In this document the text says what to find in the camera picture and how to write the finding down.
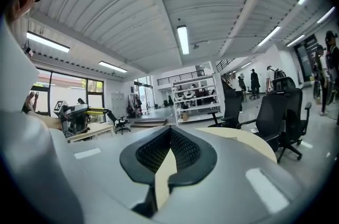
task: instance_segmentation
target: floor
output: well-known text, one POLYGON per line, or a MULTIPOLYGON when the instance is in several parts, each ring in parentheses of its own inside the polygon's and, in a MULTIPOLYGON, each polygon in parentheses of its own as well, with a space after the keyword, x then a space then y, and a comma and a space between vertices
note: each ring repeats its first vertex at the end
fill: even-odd
MULTIPOLYGON (((255 119, 260 110, 261 99, 247 101, 243 103, 244 114, 239 115, 239 121, 244 122, 255 119)), ((302 137, 303 143, 297 149, 303 154, 302 159, 297 161, 297 155, 286 150, 280 161, 280 166, 284 167, 305 187, 314 186, 318 180, 324 178, 329 168, 334 164, 334 159, 339 152, 339 128, 336 127, 336 118, 338 116, 339 103, 332 103, 327 107, 328 115, 321 117, 319 115, 320 105, 316 105, 313 99, 312 88, 303 89, 302 113, 301 118, 306 118, 304 106, 307 102, 312 103, 310 110, 307 134, 302 137)), ((151 110, 149 115, 143 115, 143 118, 167 118, 167 124, 175 124, 174 109, 172 106, 161 107, 157 110, 151 110)), ((187 122, 180 125, 181 128, 201 128, 213 124, 213 119, 199 122, 187 122)), ((143 128, 130 128, 131 132, 124 135, 137 134, 143 128)), ((255 129, 255 124, 248 124, 242 127, 245 131, 255 129)))

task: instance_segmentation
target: office chair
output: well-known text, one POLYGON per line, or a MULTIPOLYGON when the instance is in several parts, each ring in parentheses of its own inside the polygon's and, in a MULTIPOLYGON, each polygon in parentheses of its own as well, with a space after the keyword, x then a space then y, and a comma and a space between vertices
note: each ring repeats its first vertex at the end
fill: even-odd
POLYGON ((218 123, 215 115, 217 111, 210 112, 208 114, 212 114, 215 124, 209 125, 209 127, 236 128, 236 126, 239 124, 238 118, 241 104, 242 104, 241 96, 226 97, 224 117, 221 119, 223 122, 218 123))
POLYGON ((264 139, 276 152, 279 147, 277 137, 280 135, 280 125, 287 102, 287 98, 279 95, 263 97, 258 117, 255 120, 240 123, 236 128, 241 129, 242 125, 255 122, 258 132, 254 134, 264 139))
POLYGON ((129 128, 124 127, 125 124, 128 123, 128 120, 123 119, 125 116, 122 116, 119 119, 117 119, 110 110, 107 112, 107 116, 113 121, 114 128, 117 129, 115 133, 121 131, 121 134, 123 135, 124 130, 131 131, 129 128))
POLYGON ((285 97, 288 99, 286 110, 284 113, 284 119, 286 122, 285 131, 279 136, 279 147, 282 147, 283 150, 278 158, 278 163, 286 149, 293 151, 298 155, 297 160, 301 160, 302 153, 298 151, 293 144, 300 145, 302 142, 301 136, 304 136, 307 131, 309 111, 312 106, 308 102, 305 106, 307 110, 307 115, 305 120, 300 119, 301 106, 302 106, 302 90, 299 88, 285 89, 283 92, 271 92, 270 95, 277 95, 280 97, 285 97))

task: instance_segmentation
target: backpack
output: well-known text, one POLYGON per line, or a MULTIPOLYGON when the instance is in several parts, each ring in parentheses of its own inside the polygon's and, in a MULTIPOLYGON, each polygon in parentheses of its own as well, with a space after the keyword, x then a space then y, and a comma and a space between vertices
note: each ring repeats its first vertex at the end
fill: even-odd
POLYGON ((334 66, 333 57, 332 57, 334 48, 338 48, 338 47, 331 46, 331 49, 327 52, 326 57, 325 57, 329 75, 331 76, 332 80, 336 80, 337 78, 337 69, 334 66))

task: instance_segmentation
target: desk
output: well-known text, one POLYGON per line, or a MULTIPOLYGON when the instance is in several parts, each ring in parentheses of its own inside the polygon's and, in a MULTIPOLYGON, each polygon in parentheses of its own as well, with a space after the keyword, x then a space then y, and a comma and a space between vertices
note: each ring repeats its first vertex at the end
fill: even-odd
POLYGON ((88 137, 98 136, 99 134, 107 131, 111 131, 112 137, 114 136, 113 125, 93 122, 90 123, 88 127, 90 128, 90 130, 87 133, 80 133, 78 135, 67 138, 67 140, 70 142, 75 142, 88 137))
POLYGON ((270 160, 276 162, 276 156, 270 145, 264 141, 262 138, 256 136, 253 133, 246 132, 243 130, 232 129, 232 128, 222 128, 222 127, 209 127, 209 128, 197 128, 197 130, 211 133, 213 135, 225 137, 225 138, 234 138, 239 142, 251 146, 253 149, 257 150, 259 153, 267 156, 270 160))
MULTIPOLYGON (((276 156, 274 151, 264 141, 262 138, 256 136, 253 133, 246 132, 243 130, 232 129, 232 128, 219 128, 219 127, 210 127, 210 128, 197 128, 196 130, 200 130, 206 133, 211 133, 216 136, 221 136, 225 138, 233 138, 237 139, 239 142, 245 143, 251 146, 253 149, 257 150, 259 153, 267 156, 270 160, 276 163, 276 156)), ((169 150, 166 158, 164 159, 162 165, 159 170, 155 174, 155 193, 157 199, 157 205, 160 209, 165 201, 170 196, 167 187, 168 178, 177 172, 176 170, 176 162, 174 154, 171 150, 169 150)))

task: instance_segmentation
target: white metal shelf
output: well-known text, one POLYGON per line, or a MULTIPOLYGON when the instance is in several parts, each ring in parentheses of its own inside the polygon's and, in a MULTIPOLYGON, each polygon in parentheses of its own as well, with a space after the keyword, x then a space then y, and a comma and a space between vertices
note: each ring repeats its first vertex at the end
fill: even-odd
MULTIPOLYGON (((216 117, 222 117, 222 114, 220 112, 216 113, 216 117)), ((197 121, 197 120, 207 120, 207 119, 212 119, 213 116, 210 114, 203 114, 203 115, 192 115, 189 116, 189 118, 186 121, 183 121, 183 119, 178 119, 179 123, 183 123, 183 122, 190 122, 190 121, 197 121)))
POLYGON ((188 99, 188 100, 174 101, 174 103, 183 103, 183 102, 189 102, 189 101, 196 101, 196 100, 201 100, 201 99, 206 99, 206 98, 212 98, 212 97, 217 97, 217 96, 216 96, 216 94, 212 94, 212 95, 203 96, 203 97, 191 98, 191 99, 188 99))
POLYGON ((212 107, 218 107, 218 106, 220 106, 220 103, 197 105, 197 106, 189 107, 187 109, 177 108, 176 110, 178 112, 183 112, 183 111, 198 110, 198 109, 212 108, 212 107))
POLYGON ((200 89, 200 88, 207 88, 207 87, 213 87, 215 85, 208 85, 208 86, 198 86, 198 87, 195 87, 195 88, 189 88, 189 89, 184 89, 182 91, 174 91, 174 93, 182 93, 182 92, 186 92, 186 91, 196 91, 197 89, 200 89))
POLYGON ((196 83, 198 81, 206 80, 206 79, 213 78, 213 77, 214 77, 214 74, 204 75, 204 76, 201 76, 201 77, 190 79, 190 81, 188 81, 188 82, 185 82, 185 81, 174 82, 173 86, 181 86, 181 85, 192 84, 192 83, 196 83))

